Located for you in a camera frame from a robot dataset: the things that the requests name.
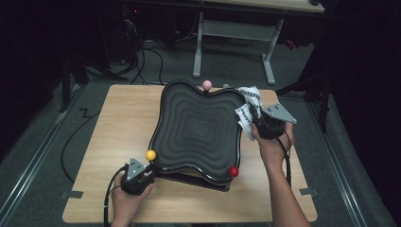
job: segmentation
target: dark background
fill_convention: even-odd
[[[62,62],[79,53],[104,68],[126,59],[118,5],[91,6],[45,1],[0,3],[0,123],[3,160],[29,121],[51,98]],[[300,80],[328,77],[341,119],[361,162],[396,223],[400,224],[400,168],[397,167],[397,106],[400,65],[400,3],[323,1],[326,13],[353,18],[323,30],[321,23],[287,20],[279,42],[315,44]],[[141,9],[146,35],[174,45],[175,33],[190,30],[194,12]],[[331,70],[324,70],[334,61]],[[313,86],[304,86],[309,90]]]

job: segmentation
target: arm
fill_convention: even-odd
[[[279,139],[287,150],[294,143],[292,124],[286,124],[286,132]],[[276,140],[260,138],[253,124],[253,137],[260,147],[260,156],[266,168],[270,184],[270,200],[273,225],[277,226],[310,226],[299,203],[287,182],[283,172],[284,152]]]
[[[122,175],[118,175],[114,180],[114,187],[121,185]],[[150,195],[153,183],[149,184],[140,196],[132,196],[117,187],[112,192],[113,200],[113,223],[112,227],[127,227],[139,209],[141,202]]]

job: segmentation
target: metal rail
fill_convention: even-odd
[[[334,151],[333,147],[331,146],[330,140],[326,133],[323,132],[322,127],[319,124],[319,113],[314,106],[313,103],[306,103],[306,107],[308,108],[309,112],[314,117],[314,124],[316,129],[323,140],[325,146],[325,154],[327,157],[327,161],[333,171],[334,179],[339,187],[340,193],[344,200],[345,206],[348,209],[348,213],[350,214],[351,220],[354,222],[355,226],[368,226],[365,217],[361,213],[359,209],[359,205],[357,203],[357,198],[355,197],[354,191],[350,184],[348,183],[344,172],[342,171],[341,165],[339,160],[337,159],[336,152]]]
[[[35,179],[36,174],[38,173],[39,169],[44,162],[51,145],[53,143],[53,139],[55,135],[59,131],[62,122],[64,121],[65,117],[68,115],[71,106],[74,104],[75,100],[79,97],[82,93],[83,87],[75,85],[72,90],[72,101],[70,105],[59,114],[55,122],[53,123],[50,130],[47,132],[46,136],[44,137],[42,143],[39,145],[36,153],[33,155],[32,159],[30,160],[29,164],[27,165],[24,173],[21,175],[20,179],[18,180],[17,184],[12,189],[9,197],[7,198],[6,202],[3,204],[2,208],[0,209],[0,226],[7,226],[9,221],[12,218],[13,213],[18,207],[18,204],[23,199],[25,193],[29,189],[29,186]]]

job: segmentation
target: pink ball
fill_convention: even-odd
[[[203,90],[209,91],[212,88],[212,82],[209,80],[205,80],[201,86]]]

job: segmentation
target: cable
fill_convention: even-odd
[[[186,39],[186,40],[181,40],[181,41],[179,41],[179,42],[176,42],[175,44],[177,44],[177,45],[179,45],[179,46],[183,46],[183,47],[192,47],[192,46],[195,46],[195,45],[197,45],[197,41],[196,40],[194,40],[194,41],[192,41],[191,43],[192,44],[182,44],[183,42],[188,42],[188,41],[190,41],[191,39],[194,39],[194,38],[196,38],[197,36],[193,36],[193,37],[190,37],[190,38],[188,38],[188,39]]]
[[[74,137],[74,135],[76,135],[77,132],[78,132],[80,129],[82,129],[83,126],[86,125],[86,123],[88,123],[90,120],[92,120],[93,118],[95,118],[95,116],[97,116],[97,115],[99,115],[99,114],[100,114],[100,112],[94,114],[93,116],[91,116],[90,118],[88,118],[85,122],[83,122],[83,123],[71,134],[71,136],[68,138],[67,142],[65,142],[64,147],[62,148],[62,151],[61,151],[61,158],[60,158],[60,161],[61,161],[61,168],[62,168],[62,171],[64,172],[65,176],[68,178],[68,180],[70,180],[71,183],[74,183],[75,181],[74,181],[73,178],[70,176],[70,174],[68,174],[67,169],[65,168],[65,165],[64,165],[64,153],[65,153],[65,149],[67,148],[68,144],[71,142],[71,140],[72,140],[72,138]]]
[[[194,32],[194,30],[195,30],[195,26],[197,25],[198,17],[199,17],[199,13],[197,12],[197,14],[195,15],[194,25],[192,25],[192,28],[191,28],[191,30],[189,31],[189,33],[188,33],[186,36],[184,36],[183,38],[181,38],[181,39],[179,39],[179,40],[176,40],[176,42],[184,41],[184,40],[186,40],[186,39],[191,39],[191,38],[193,38],[193,37],[197,37],[197,35],[194,35],[194,36],[191,36],[191,35],[192,35],[192,33]]]
[[[134,82],[136,81],[136,79],[138,78],[138,76],[141,75],[141,72],[142,72],[142,70],[144,69],[144,66],[145,66],[145,53],[144,53],[144,49],[143,49],[143,48],[141,48],[141,53],[142,53],[142,60],[143,60],[143,63],[142,63],[141,68],[139,68],[139,65],[137,65],[137,67],[138,67],[138,73],[135,75],[135,77],[134,77],[133,80],[131,81],[131,85],[133,85]]]
[[[205,48],[205,49],[218,51],[218,50],[222,49],[222,48],[227,44],[227,40],[226,40],[226,39],[224,39],[224,38],[222,38],[222,37],[219,37],[219,39],[223,39],[223,41],[222,41],[222,45],[219,46],[219,47],[217,47],[217,48],[209,48],[209,47],[207,47],[207,46],[205,46],[205,45],[202,45],[202,47]],[[217,41],[217,42],[213,42],[213,43],[219,43],[219,41],[218,41],[219,39],[218,39],[218,38],[215,38],[215,39],[210,38],[210,39],[208,39],[208,40],[209,40],[209,41]]]
[[[131,20],[124,19],[123,22],[126,25],[128,25],[128,27],[126,27],[125,35],[127,37],[128,47],[129,47],[128,60],[131,63],[127,68],[122,69],[120,71],[112,72],[110,70],[112,74],[115,74],[117,76],[129,73],[138,64],[138,59],[137,59],[137,56],[136,56],[136,52],[142,47],[142,42],[141,41],[142,41],[142,37],[144,35],[143,29],[140,29],[140,28],[138,29],[135,26],[135,23],[133,23]],[[88,74],[91,74],[91,75],[96,76],[96,77],[104,77],[104,76],[106,76],[104,73],[100,73],[99,74],[97,72],[94,72],[94,71],[90,70],[89,68],[87,68],[86,70],[87,70]]]
[[[114,173],[112,179],[111,179],[110,182],[109,182],[109,186],[107,187],[106,196],[105,196],[105,198],[104,198],[104,206],[103,206],[103,211],[104,211],[104,213],[103,213],[103,224],[104,224],[104,227],[109,227],[109,197],[110,197],[110,194],[111,194],[112,191],[115,190],[117,187],[120,187],[120,186],[121,186],[121,185],[119,185],[119,186],[116,186],[116,187],[114,187],[113,189],[111,189],[111,188],[112,188],[112,185],[113,185],[113,182],[114,182],[114,179],[118,176],[118,174],[119,174],[120,172],[122,172],[122,171],[127,171],[127,170],[128,170],[128,166],[129,166],[128,164],[125,164],[124,166],[120,167],[120,169],[118,169],[118,170]]]
[[[165,86],[165,85],[163,84],[163,82],[162,82],[163,57],[162,57],[159,53],[157,53],[156,51],[154,51],[154,50],[151,50],[151,49],[146,49],[146,50],[151,51],[151,52],[157,54],[157,55],[160,57],[161,66],[160,66],[160,71],[159,71],[159,81],[160,81],[160,84],[161,84],[162,86]]]
[[[288,136],[287,132],[286,131],[283,131],[283,132],[286,134],[287,139],[288,139],[288,145],[289,145],[288,152],[286,150],[286,147],[283,145],[283,142],[281,142],[281,140],[278,137],[276,137],[275,139],[278,141],[278,143],[280,144],[281,149],[284,152],[284,157],[286,159],[286,166],[287,166],[287,182],[288,182],[289,186],[291,186],[291,165],[290,165],[290,162],[289,162],[289,155],[291,153],[291,142],[289,140],[289,136]]]

